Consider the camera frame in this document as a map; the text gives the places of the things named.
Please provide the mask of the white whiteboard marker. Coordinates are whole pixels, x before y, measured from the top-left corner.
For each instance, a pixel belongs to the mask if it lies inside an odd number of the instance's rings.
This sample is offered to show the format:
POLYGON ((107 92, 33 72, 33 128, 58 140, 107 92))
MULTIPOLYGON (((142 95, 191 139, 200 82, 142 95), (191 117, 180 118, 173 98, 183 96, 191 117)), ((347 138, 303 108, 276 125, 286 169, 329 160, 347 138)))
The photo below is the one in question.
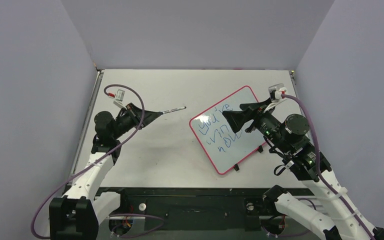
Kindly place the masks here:
POLYGON ((165 114, 169 114, 169 113, 174 113, 174 112, 182 111, 182 110, 185 110, 186 108, 187 108, 186 106, 177 107, 177 108, 172 108, 172 109, 169 109, 169 110, 161 111, 160 113, 162 115, 165 115, 165 114))

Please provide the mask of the pink framed whiteboard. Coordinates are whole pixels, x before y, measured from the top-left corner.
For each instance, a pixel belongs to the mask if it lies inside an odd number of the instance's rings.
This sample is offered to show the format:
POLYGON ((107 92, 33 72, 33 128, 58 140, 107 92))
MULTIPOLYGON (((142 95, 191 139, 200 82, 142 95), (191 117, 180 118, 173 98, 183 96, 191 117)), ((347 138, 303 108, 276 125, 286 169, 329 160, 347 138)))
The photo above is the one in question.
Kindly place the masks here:
POLYGON ((245 85, 190 119, 191 131, 218 174, 226 174, 266 144, 261 133, 245 132, 250 121, 234 133, 222 115, 223 111, 239 111, 242 103, 257 101, 252 88, 245 85))

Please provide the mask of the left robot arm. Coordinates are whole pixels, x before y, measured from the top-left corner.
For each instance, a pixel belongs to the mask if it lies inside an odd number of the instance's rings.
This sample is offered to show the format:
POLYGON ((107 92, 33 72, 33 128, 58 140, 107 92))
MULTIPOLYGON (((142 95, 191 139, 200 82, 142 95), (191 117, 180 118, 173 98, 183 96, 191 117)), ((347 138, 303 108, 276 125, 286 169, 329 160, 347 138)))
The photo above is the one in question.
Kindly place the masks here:
POLYGON ((101 111, 94 117, 95 136, 89 160, 71 188, 49 204, 52 240, 95 240, 100 224, 112 212, 123 215, 129 201, 117 192, 96 196, 107 173, 121 155, 119 138, 131 129, 140 130, 163 115, 162 111, 143 110, 133 103, 122 107, 117 117, 101 111))

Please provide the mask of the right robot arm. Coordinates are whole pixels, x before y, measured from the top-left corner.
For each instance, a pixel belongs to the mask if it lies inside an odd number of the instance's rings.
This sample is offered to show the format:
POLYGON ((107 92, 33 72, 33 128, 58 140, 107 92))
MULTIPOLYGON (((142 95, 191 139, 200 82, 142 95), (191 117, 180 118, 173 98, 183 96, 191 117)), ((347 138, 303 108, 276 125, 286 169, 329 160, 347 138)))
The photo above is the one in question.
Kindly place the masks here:
POLYGON ((292 113, 280 121, 273 116, 271 99, 239 107, 222 112, 231 129, 262 133, 269 152, 281 157, 283 167, 312 192, 324 209, 319 212, 275 185, 262 197, 267 213, 288 216, 321 240, 384 240, 384 228, 373 225, 360 213, 315 139, 308 138, 312 125, 303 115, 292 113))

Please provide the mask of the black whiteboard clip right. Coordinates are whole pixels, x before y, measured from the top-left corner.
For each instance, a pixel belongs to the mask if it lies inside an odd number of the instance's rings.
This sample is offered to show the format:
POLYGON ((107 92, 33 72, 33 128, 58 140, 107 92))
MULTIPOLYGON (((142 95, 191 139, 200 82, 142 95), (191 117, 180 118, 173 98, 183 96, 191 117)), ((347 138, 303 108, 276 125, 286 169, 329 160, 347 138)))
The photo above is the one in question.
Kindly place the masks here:
POLYGON ((263 146, 262 146, 262 145, 259 145, 257 151, 258 151, 259 153, 263 153, 263 152, 264 152, 264 148, 263 148, 263 146))

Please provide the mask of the black whiteboard clip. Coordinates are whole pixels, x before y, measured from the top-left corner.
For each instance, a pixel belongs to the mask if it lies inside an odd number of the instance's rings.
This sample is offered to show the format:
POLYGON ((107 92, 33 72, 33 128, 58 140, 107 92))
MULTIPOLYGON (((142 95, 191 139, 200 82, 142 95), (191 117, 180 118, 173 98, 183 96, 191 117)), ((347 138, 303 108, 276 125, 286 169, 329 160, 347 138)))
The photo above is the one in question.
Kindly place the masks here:
POLYGON ((236 172, 238 172, 238 171, 240 170, 239 165, 238 165, 238 164, 235 164, 235 165, 233 166, 233 169, 234 169, 236 172))
POLYGON ((257 151, 258 151, 259 153, 263 153, 263 152, 264 152, 264 148, 263 148, 263 146, 262 146, 262 145, 259 145, 257 151))

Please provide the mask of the black whiteboard clip left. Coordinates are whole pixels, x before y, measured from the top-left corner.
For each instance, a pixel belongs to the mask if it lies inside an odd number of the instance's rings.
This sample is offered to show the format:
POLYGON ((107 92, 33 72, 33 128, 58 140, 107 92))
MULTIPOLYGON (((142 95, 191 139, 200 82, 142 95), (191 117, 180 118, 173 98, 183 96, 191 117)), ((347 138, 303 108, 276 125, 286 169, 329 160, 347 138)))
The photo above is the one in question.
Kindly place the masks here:
POLYGON ((238 165, 238 164, 235 164, 235 165, 233 166, 233 169, 234 169, 236 172, 238 172, 238 171, 240 170, 239 165, 238 165))

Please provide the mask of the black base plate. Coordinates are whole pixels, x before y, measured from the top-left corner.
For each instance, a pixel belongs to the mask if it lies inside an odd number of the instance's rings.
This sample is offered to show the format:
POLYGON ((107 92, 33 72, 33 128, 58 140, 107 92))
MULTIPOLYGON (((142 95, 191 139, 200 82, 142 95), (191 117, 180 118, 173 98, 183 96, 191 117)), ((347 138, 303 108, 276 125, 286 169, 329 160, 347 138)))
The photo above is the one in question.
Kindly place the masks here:
POLYGON ((263 199, 267 188, 157 188, 100 187, 121 195, 118 213, 134 213, 134 230, 211 231, 244 229, 258 231, 261 221, 280 214, 263 199))

